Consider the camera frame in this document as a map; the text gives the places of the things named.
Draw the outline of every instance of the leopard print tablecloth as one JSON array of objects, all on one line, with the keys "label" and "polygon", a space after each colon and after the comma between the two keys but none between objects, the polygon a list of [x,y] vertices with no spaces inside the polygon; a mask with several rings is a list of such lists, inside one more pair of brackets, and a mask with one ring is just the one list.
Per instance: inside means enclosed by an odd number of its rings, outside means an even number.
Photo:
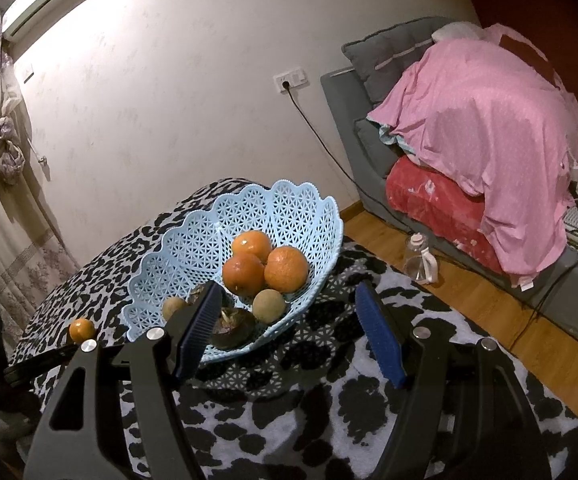
[{"label": "leopard print tablecloth", "polygon": [[[63,345],[76,317],[92,319],[105,345],[124,342],[120,310],[141,257],[194,209],[208,209],[224,192],[249,181],[227,179],[197,191],[83,267],[56,288],[29,323],[15,360]],[[451,341],[474,343],[485,331],[408,277],[348,238],[315,304],[271,343],[236,360],[201,368],[175,393],[197,460],[211,480],[347,480],[368,478],[402,405],[402,394],[381,374],[354,311],[355,286],[373,282],[384,303],[422,319]],[[513,356],[516,376],[534,410],[555,478],[578,450],[578,418]],[[38,378],[43,402],[62,368]],[[121,395],[133,467],[148,476],[131,385]],[[452,399],[447,397],[428,476],[442,471],[452,443]]]}]

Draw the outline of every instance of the fruit basket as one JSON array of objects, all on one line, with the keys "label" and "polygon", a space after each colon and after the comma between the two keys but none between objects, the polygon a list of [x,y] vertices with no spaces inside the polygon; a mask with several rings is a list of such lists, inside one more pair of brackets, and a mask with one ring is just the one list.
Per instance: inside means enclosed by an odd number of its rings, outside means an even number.
[{"label": "fruit basket", "polygon": [[[181,226],[165,233],[160,251],[144,255],[129,282],[132,302],[121,312],[122,322],[129,327],[129,341],[165,324],[161,307],[166,298],[186,298],[195,286],[208,280],[224,285],[222,268],[231,256],[231,242],[250,230],[265,232],[274,247],[291,245],[301,250],[309,263],[307,282],[295,293],[285,294],[288,309],[284,317],[270,326],[257,326],[240,348],[224,351],[209,345],[202,361],[245,354],[296,322],[338,260],[343,223],[336,201],[330,196],[320,198],[313,184],[296,186],[279,180],[269,190],[250,184],[238,194],[221,195],[209,211],[192,211]],[[234,300],[236,306],[251,310],[250,301],[236,296]]]}]

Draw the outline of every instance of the glass pitcher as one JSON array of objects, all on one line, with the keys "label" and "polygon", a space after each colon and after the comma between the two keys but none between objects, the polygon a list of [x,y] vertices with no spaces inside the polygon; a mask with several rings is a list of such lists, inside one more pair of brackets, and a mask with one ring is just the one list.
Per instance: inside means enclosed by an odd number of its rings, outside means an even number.
[{"label": "glass pitcher", "polygon": [[429,239],[422,233],[407,238],[404,273],[420,285],[438,281],[438,262],[429,251]]}]

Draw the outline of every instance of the curtain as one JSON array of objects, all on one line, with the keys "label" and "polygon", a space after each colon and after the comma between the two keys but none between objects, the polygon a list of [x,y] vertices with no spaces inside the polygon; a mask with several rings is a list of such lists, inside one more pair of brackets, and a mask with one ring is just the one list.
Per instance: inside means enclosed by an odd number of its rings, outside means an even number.
[{"label": "curtain", "polygon": [[[11,352],[44,298],[76,272],[78,266],[58,240],[46,216],[47,208],[37,198],[39,185],[34,172],[28,164],[19,171],[12,170],[24,150],[30,122],[6,53],[0,54],[0,71],[3,70],[9,72],[6,76],[0,72],[0,123],[6,123],[9,129],[3,131],[0,127],[0,165],[8,162],[12,165],[0,172],[0,310],[5,347]],[[18,96],[11,99],[16,86]],[[7,153],[18,160],[2,161]]]}]

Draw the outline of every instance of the blue gripper pad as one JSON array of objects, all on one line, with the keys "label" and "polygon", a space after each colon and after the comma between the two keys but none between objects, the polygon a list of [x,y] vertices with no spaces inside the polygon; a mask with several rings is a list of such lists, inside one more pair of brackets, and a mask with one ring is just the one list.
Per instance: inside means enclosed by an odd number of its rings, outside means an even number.
[{"label": "blue gripper pad", "polygon": [[402,365],[402,348],[384,319],[381,305],[376,299],[367,283],[360,283],[355,288],[355,312],[367,334],[380,371],[391,384],[400,388],[407,378]]}]

